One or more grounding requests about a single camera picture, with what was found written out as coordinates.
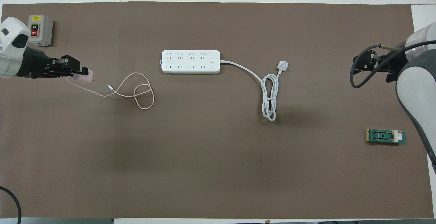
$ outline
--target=green terminal block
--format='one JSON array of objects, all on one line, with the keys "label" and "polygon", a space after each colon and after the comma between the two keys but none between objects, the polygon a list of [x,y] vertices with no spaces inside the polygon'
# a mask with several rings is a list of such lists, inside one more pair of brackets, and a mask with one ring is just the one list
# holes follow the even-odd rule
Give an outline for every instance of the green terminal block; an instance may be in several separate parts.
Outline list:
[{"label": "green terminal block", "polygon": [[366,141],[405,144],[406,133],[400,130],[367,129]]}]

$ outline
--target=brown table surface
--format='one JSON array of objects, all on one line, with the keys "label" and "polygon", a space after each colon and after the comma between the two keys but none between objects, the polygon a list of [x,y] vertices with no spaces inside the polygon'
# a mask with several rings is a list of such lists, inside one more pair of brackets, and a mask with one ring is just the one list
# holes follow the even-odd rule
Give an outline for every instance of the brown table surface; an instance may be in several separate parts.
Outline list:
[{"label": "brown table surface", "polygon": [[[1,79],[0,185],[23,216],[433,217],[425,149],[395,83],[377,74],[353,89],[348,80],[364,48],[413,32],[409,5],[3,5],[3,19],[34,14],[54,21],[48,56],[72,55],[94,71],[87,88],[108,94],[108,83],[142,72],[156,102],[143,111],[64,78]],[[161,52],[177,49],[219,50],[260,77],[288,61],[277,120],[262,117],[260,85],[237,67],[164,74]],[[403,130],[407,143],[368,143],[367,128]],[[0,217],[16,216],[9,196],[0,199]]]}]

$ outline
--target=white power strip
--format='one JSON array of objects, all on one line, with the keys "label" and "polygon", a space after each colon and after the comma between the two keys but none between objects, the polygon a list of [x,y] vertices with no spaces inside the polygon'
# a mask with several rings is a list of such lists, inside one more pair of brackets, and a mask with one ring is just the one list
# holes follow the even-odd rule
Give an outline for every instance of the white power strip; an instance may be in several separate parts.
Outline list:
[{"label": "white power strip", "polygon": [[164,50],[160,65],[166,74],[217,74],[220,60],[218,50]]}]

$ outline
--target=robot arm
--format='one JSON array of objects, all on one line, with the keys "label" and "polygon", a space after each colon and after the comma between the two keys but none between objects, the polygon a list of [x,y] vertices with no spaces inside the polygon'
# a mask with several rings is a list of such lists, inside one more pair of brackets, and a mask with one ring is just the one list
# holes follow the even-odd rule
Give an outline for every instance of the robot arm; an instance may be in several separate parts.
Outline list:
[{"label": "robot arm", "polygon": [[8,17],[0,24],[0,78],[60,78],[89,75],[90,70],[69,55],[49,58],[27,47],[30,30],[20,20]]},{"label": "robot arm", "polygon": [[[386,82],[397,81],[397,98],[413,121],[436,171],[436,22],[413,33],[407,41],[391,47],[387,55],[378,56],[371,49],[356,56],[350,70],[354,88],[363,86],[376,72],[388,72]],[[355,85],[353,75],[371,71]]]}]

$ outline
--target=bundled white cable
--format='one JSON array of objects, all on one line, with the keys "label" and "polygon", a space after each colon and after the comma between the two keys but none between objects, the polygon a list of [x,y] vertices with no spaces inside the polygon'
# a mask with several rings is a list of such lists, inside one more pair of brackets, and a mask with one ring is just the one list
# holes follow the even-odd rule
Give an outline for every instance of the bundled white cable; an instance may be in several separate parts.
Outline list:
[{"label": "bundled white cable", "polygon": [[[138,86],[134,89],[133,95],[122,95],[122,94],[118,93],[118,90],[119,90],[120,87],[123,85],[123,83],[124,83],[124,82],[129,78],[129,77],[131,77],[132,75],[135,75],[135,74],[138,74],[138,75],[141,75],[142,77],[144,77],[144,78],[147,80],[147,83],[142,83],[142,84],[138,85]],[[121,84],[118,86],[117,89],[114,89],[112,86],[110,86],[110,85],[108,84],[108,88],[109,88],[111,91],[113,91],[112,93],[110,93],[110,94],[108,94],[108,95],[101,95],[101,94],[99,94],[99,93],[97,93],[97,92],[94,92],[94,91],[92,91],[92,90],[89,90],[89,89],[83,88],[82,86],[79,86],[79,85],[76,85],[76,84],[70,82],[70,80],[68,80],[68,78],[66,78],[66,80],[68,81],[68,83],[70,83],[70,84],[72,84],[72,85],[74,85],[74,86],[76,86],[76,87],[79,87],[79,88],[84,89],[84,90],[86,90],[86,91],[92,92],[92,93],[94,93],[94,94],[96,94],[96,95],[99,95],[99,96],[101,96],[101,97],[108,97],[108,96],[111,96],[111,95],[113,95],[113,94],[117,94],[117,95],[120,95],[120,96],[122,96],[122,97],[133,97],[133,98],[135,99],[135,101],[136,101],[138,107],[139,107],[140,109],[144,109],[144,110],[145,110],[145,109],[149,109],[149,108],[151,108],[151,106],[153,106],[153,104],[154,104],[154,93],[153,93],[153,89],[151,89],[150,81],[149,81],[148,78],[145,77],[145,75],[143,75],[142,73],[136,73],[136,72],[134,72],[134,73],[129,74],[129,75],[128,75],[128,76],[127,76],[127,77],[126,77],[126,78],[121,82]],[[142,86],[147,86],[147,87],[148,87],[148,90],[136,94],[137,89],[139,89],[139,87],[142,87]],[[137,97],[140,96],[140,95],[146,94],[146,93],[148,93],[148,92],[151,92],[151,95],[152,95],[152,97],[153,97],[153,101],[151,102],[151,105],[150,105],[150,106],[148,106],[148,107],[146,107],[146,108],[143,108],[142,106],[139,105],[139,102],[138,102]]]},{"label": "bundled white cable", "polygon": [[[279,64],[277,65],[277,68],[279,69],[277,75],[269,74],[266,75],[263,79],[260,79],[259,76],[257,76],[250,69],[243,67],[232,61],[221,61],[221,64],[232,64],[237,67],[240,67],[246,70],[247,72],[251,73],[254,77],[256,77],[259,80],[260,88],[262,88],[262,92],[263,92],[263,101],[262,101],[263,116],[268,118],[270,121],[274,121],[276,119],[276,100],[277,100],[277,92],[279,91],[279,76],[283,71],[286,71],[289,64],[286,61],[280,61]],[[268,79],[271,80],[272,82],[272,87],[269,97],[268,97],[268,91],[266,89],[266,80]]]}]

